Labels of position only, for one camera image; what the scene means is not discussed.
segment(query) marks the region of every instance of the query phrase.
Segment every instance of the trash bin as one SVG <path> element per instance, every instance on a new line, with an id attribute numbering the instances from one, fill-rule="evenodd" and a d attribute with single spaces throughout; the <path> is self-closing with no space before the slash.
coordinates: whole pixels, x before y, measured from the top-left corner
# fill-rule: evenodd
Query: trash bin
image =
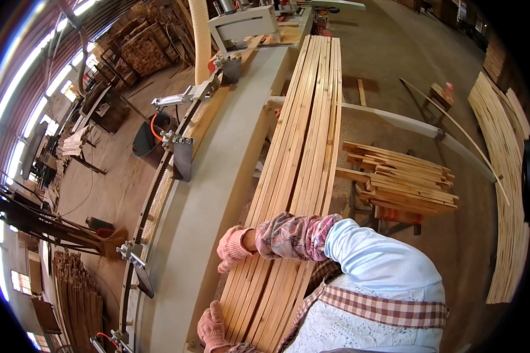
<path id="1" fill-rule="evenodd" d="M 157 114 L 153 125 L 163 127 L 171 124 L 171 129 L 176 129 L 175 125 L 178 123 L 173 118 L 171 120 L 169 113 L 161 112 Z M 142 123 L 140 130 L 135 135 L 135 139 L 132 144 L 132 153 L 137 158 L 143 160 L 153 168 L 157 169 L 165 149 L 161 145 L 161 141 L 156 139 L 151 132 L 151 126 L 148 123 Z"/>

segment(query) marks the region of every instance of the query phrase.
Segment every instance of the concrete floor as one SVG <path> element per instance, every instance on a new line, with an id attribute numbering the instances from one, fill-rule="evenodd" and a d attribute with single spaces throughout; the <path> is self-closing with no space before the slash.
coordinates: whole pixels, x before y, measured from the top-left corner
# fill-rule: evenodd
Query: concrete floor
<path id="1" fill-rule="evenodd" d="M 363 3 L 366 11 L 342 11 L 331 15 L 332 36 L 341 38 L 346 102 L 359 103 L 357 78 L 361 78 L 369 107 L 421 120 L 398 78 L 403 77 L 422 91 L 427 91 L 434 82 L 444 85 L 449 81 L 455 87 L 451 115 L 486 151 L 467 102 L 481 70 L 484 53 L 470 39 L 431 15 L 416 14 L 391 0 L 365 0 Z M 169 79 L 176 69 L 169 68 L 143 79 L 136 90 L 151 81 L 154 83 L 133 95 L 130 101 L 144 114 L 151 115 L 154 111 L 150 102 L 155 96 L 183 92 L 193 83 L 191 69 Z M 116 134 L 94 133 L 97 148 L 91 155 L 90 146 L 85 147 L 86 158 L 92 158 L 96 166 L 107 169 L 108 173 L 105 176 L 94 174 L 91 179 L 88 169 L 71 163 L 61 187 L 61 214 L 73 210 L 91 190 L 86 201 L 67 218 L 84 222 L 87 216 L 95 216 L 117 227 L 126 226 L 129 238 L 132 237 L 154 174 L 154 169 L 131 153 L 131 144 L 141 123 L 131 112 Z M 470 145 L 451 123 L 446 121 L 445 128 L 461 143 Z M 456 176 L 453 193 L 459 196 L 458 210 L 425 219 L 421 236 L 415 237 L 412 229 L 408 229 L 398 233 L 396 238 L 427 254 L 443 277 L 451 314 L 441 350 L 457 352 L 468 344 L 476 347 L 491 332 L 504 310 L 502 305 L 484 304 L 496 253 L 497 212 L 493 186 L 447 147 L 442 147 L 440 156 L 430 138 L 353 119 L 342 121 L 341 134 L 344 140 L 362 144 L 375 142 L 379 147 L 398 152 L 413 149 L 418 157 L 452 169 Z M 338 165 L 349 167 L 343 153 Z M 331 211 L 347 215 L 349 193 L 349 181 L 336 179 Z M 125 263 L 107 263 L 104 258 L 86 254 L 82 259 L 99 278 L 108 331 L 117 326 Z"/>

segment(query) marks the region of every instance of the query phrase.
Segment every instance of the corrugated metal wall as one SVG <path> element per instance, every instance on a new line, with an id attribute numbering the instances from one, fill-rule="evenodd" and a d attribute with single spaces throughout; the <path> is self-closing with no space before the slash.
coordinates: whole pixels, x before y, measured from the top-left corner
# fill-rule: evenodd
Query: corrugated metal wall
<path id="1" fill-rule="evenodd" d="M 85 24 L 89 39 L 102 32 L 107 25 L 124 15 L 137 2 L 138 0 L 100 0 L 97 4 L 94 4 L 81 18 Z M 6 74 L 7 79 L 4 81 L 5 84 L 0 89 L 0 97 L 29 53 L 53 29 L 59 13 L 59 9 L 52 4 L 49 4 L 42 11 L 35 26 L 32 27 L 28 35 L 22 40 L 20 48 L 14 55 L 11 65 L 12 68 L 8 70 Z M 55 58 L 53 60 L 36 60 L 38 62 L 26 73 L 0 120 L 0 169 L 2 170 L 6 169 L 17 138 L 21 135 L 22 129 L 32 110 L 44 95 L 49 84 L 46 77 L 47 67 L 49 65 L 51 66 L 51 78 L 49 80 L 52 80 L 81 47 L 78 33 L 70 24 L 65 27 L 65 32 L 68 33 L 61 40 L 61 43 L 59 43 Z"/>

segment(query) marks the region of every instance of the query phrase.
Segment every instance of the pink glove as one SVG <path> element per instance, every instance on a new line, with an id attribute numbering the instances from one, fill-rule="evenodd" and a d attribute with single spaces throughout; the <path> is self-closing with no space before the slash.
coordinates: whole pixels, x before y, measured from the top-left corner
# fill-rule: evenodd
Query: pink glove
<path id="1" fill-rule="evenodd" d="M 226 329 L 220 311 L 220 302 L 214 300 L 198 320 L 197 332 L 206 344 L 205 353 L 212 353 L 214 349 L 230 345 L 226 342 Z"/>
<path id="2" fill-rule="evenodd" d="M 228 272 L 238 261 L 243 260 L 249 255 L 254 255 L 254 253 L 248 251 L 242 244 L 242 239 L 252 229 L 254 228 L 244 228 L 240 225 L 235 225 L 228 229 L 226 234 L 220 239 L 216 251 L 223 261 L 218 265 L 218 272 Z"/>

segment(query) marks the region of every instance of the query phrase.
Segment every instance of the flexible duct hose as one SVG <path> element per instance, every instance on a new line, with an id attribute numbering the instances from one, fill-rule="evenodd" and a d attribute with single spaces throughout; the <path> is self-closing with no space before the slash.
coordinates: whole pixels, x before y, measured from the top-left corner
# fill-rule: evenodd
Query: flexible duct hose
<path id="1" fill-rule="evenodd" d="M 210 77 L 210 30 L 208 29 L 208 7 L 206 0 L 189 0 L 196 50 L 194 81 L 197 85 Z"/>

